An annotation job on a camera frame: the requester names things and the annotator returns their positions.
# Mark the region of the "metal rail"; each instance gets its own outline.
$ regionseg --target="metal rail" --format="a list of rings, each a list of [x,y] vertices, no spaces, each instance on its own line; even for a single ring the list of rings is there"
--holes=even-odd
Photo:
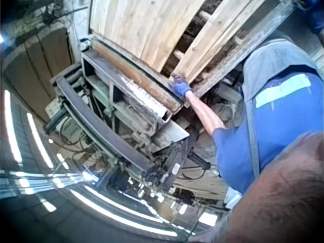
[[[154,165],[153,162],[136,151],[96,116],[63,76],[59,77],[56,83],[62,95],[69,102],[73,112],[77,114],[78,119],[86,125],[87,129],[100,140],[101,146],[110,148],[110,150],[113,150],[116,154],[120,154],[127,161],[145,172]]]

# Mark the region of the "gloved hand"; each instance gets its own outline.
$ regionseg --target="gloved hand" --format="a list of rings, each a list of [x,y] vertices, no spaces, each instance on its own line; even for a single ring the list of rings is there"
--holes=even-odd
[[[171,76],[174,78],[174,81],[170,84],[171,88],[181,98],[185,98],[186,92],[191,90],[191,87],[187,83],[186,79],[183,76],[175,73],[172,73]]]

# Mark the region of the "blue shirt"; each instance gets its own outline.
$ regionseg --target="blue shirt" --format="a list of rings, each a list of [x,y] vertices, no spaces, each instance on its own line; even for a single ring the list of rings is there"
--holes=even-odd
[[[293,81],[296,75],[275,77],[258,93]],[[254,123],[259,147],[260,171],[299,135],[323,130],[323,82],[312,73],[307,76],[310,86],[257,105],[254,97]],[[254,181],[249,145],[247,117],[244,114],[238,128],[215,129],[213,139],[217,147],[217,165],[224,181],[240,193],[245,193]]]

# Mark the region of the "light blue patch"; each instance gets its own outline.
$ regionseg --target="light blue patch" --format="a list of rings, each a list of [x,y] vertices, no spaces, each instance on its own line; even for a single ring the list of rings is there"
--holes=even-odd
[[[274,100],[280,99],[284,96],[287,96],[294,91],[299,89],[309,87],[310,81],[305,74],[298,74],[296,76],[291,77],[290,79],[284,81],[282,84],[271,87],[263,90],[260,94],[258,94],[255,98],[256,107],[259,108],[262,105],[270,103]]]

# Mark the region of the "machine part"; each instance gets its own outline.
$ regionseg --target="machine part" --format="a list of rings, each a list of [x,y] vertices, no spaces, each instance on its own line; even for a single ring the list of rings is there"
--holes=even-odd
[[[153,143],[149,145],[152,153],[158,152],[172,143],[181,141],[189,136],[189,133],[170,120],[168,124],[162,127],[155,135],[152,136]]]
[[[56,126],[63,121],[67,115],[67,110],[62,107],[43,127],[44,132],[49,135],[56,129]]]
[[[70,109],[67,109],[67,111],[69,113],[72,111],[71,116],[77,116],[79,118],[78,120],[88,127],[97,140],[101,141],[99,146],[110,148],[116,155],[122,155],[130,163],[143,171],[147,171],[154,165],[96,116],[72,89],[64,77],[59,77],[56,84],[70,105]]]
[[[98,182],[96,183],[97,190],[101,191],[105,188],[111,176],[116,172],[116,166],[109,166],[103,175],[99,178]]]
[[[199,155],[191,151],[188,155],[188,159],[194,162],[196,165],[200,166],[203,170],[209,170],[211,168],[211,163],[206,162]]]
[[[182,166],[187,160],[187,157],[191,151],[192,146],[196,142],[198,137],[198,131],[192,129],[190,131],[190,135],[184,141],[181,142],[181,146],[176,149],[173,149],[171,155],[168,157],[166,161],[166,165],[168,166],[169,176],[165,179],[162,184],[163,191],[169,191],[174,181],[177,178],[178,172],[181,170]]]
[[[125,76],[113,68],[113,66],[96,51],[88,50],[82,53],[83,69],[85,77],[92,75],[96,69],[103,76],[101,79],[110,86],[113,83],[136,106],[138,112],[147,115],[152,121],[165,124],[171,118],[171,112],[157,102],[145,90],[129,81]]]

